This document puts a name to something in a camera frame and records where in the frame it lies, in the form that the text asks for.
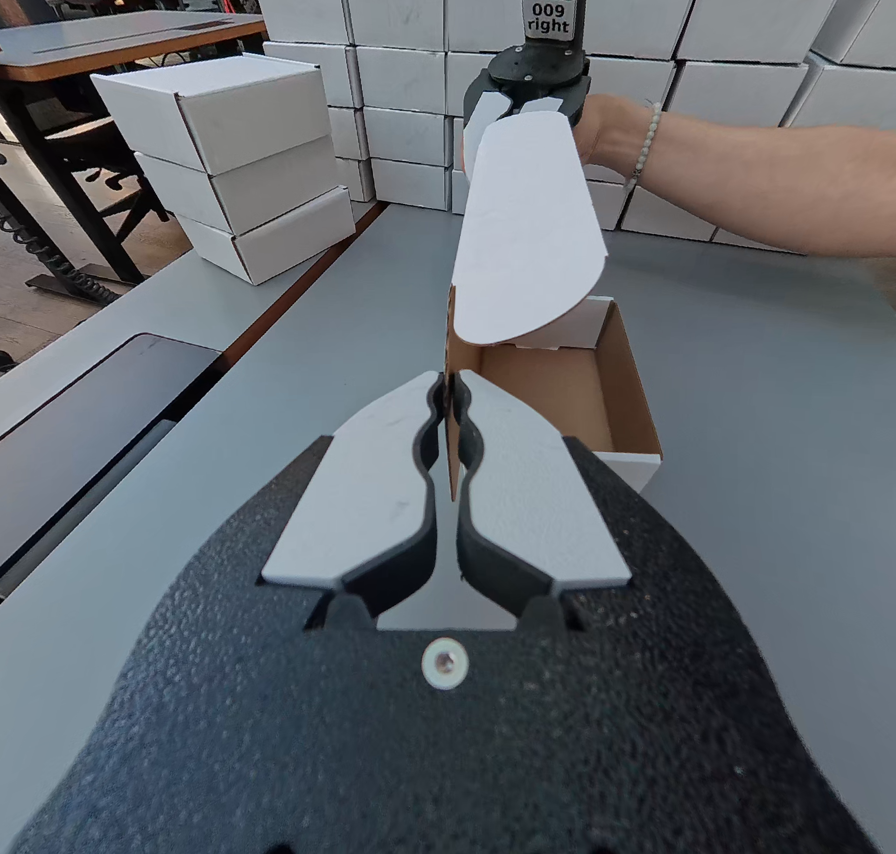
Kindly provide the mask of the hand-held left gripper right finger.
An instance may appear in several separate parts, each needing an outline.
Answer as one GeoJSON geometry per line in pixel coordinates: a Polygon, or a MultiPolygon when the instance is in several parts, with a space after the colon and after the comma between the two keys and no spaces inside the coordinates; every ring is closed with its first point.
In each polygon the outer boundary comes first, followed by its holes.
{"type": "Polygon", "coordinates": [[[625,563],[566,439],[469,369],[454,374],[457,557],[463,578],[516,617],[530,600],[625,586],[625,563]]]}

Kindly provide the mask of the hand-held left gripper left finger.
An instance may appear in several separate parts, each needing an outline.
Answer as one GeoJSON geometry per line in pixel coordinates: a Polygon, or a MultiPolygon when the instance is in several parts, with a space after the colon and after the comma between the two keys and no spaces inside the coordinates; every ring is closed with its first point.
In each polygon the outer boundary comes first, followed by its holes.
{"type": "Polygon", "coordinates": [[[262,579],[356,596],[371,617],[422,588],[437,557],[430,469],[438,457],[442,407],[443,374],[430,370],[343,423],[262,579]]]}

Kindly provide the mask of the white cardboard box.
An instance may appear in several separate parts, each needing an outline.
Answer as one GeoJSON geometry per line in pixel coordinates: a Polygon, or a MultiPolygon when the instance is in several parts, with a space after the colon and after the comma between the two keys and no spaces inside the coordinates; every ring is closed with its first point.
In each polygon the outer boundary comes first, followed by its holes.
{"type": "Polygon", "coordinates": [[[237,235],[178,217],[196,254],[253,286],[305,263],[355,232],[350,192],[337,186],[237,235]]]}
{"type": "Polygon", "coordinates": [[[134,156],[168,212],[237,235],[340,183],[330,134],[216,175],[145,154],[134,156]]]}
{"type": "Polygon", "coordinates": [[[496,120],[467,163],[447,375],[475,372],[643,492],[663,453],[620,308],[593,293],[608,250],[566,116],[496,120]]]}
{"type": "Polygon", "coordinates": [[[91,81],[135,153],[210,176],[330,133],[315,64],[246,54],[91,81]]]}

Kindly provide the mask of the person's right forearm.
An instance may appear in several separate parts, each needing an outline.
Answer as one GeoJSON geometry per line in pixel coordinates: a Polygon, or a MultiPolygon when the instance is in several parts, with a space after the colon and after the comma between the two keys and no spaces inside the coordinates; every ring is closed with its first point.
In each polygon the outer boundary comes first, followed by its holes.
{"type": "Polygon", "coordinates": [[[895,255],[895,133],[734,127],[666,113],[640,187],[754,242],[831,257],[895,255]]]}

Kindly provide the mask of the closed white cardboard box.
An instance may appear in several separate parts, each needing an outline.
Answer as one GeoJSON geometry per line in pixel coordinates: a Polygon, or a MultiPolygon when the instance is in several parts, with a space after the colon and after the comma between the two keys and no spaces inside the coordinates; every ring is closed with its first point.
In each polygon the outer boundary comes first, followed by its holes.
{"type": "Polygon", "coordinates": [[[216,175],[145,154],[134,156],[168,212],[237,235],[340,183],[330,134],[216,175]]]}
{"type": "Polygon", "coordinates": [[[178,217],[196,254],[253,286],[305,263],[355,232],[350,192],[337,186],[237,235],[178,217]]]}
{"type": "Polygon", "coordinates": [[[246,54],[91,81],[135,153],[210,176],[330,133],[315,64],[246,54]]]}

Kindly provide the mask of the dark desk mat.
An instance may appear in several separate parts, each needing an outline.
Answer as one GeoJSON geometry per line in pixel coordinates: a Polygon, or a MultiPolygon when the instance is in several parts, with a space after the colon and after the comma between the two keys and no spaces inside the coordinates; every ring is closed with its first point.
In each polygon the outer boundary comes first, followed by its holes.
{"type": "Polygon", "coordinates": [[[2,435],[2,598],[221,378],[218,351],[141,333],[2,435]]]}

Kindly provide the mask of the grey desk with wooden edge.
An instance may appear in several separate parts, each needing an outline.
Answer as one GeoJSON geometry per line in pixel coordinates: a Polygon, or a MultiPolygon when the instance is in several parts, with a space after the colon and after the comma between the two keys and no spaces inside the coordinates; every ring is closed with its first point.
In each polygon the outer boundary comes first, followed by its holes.
{"type": "Polygon", "coordinates": [[[58,147],[39,129],[26,106],[37,87],[51,87],[64,107],[108,118],[92,74],[137,59],[244,42],[262,54],[267,29],[260,14],[148,11],[57,21],[1,33],[2,114],[51,188],[72,214],[119,283],[134,287],[145,277],[121,239],[85,193],[58,147]]]}

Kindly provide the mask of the wall of stacked white boxes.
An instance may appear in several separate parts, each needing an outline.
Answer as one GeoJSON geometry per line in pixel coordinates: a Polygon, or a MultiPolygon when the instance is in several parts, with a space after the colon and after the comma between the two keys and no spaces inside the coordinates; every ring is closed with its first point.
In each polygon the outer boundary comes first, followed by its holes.
{"type": "Polygon", "coordinates": [[[526,43],[581,49],[593,93],[713,124],[894,134],[894,0],[258,0],[318,64],[356,201],[464,211],[464,96],[526,43]]]}

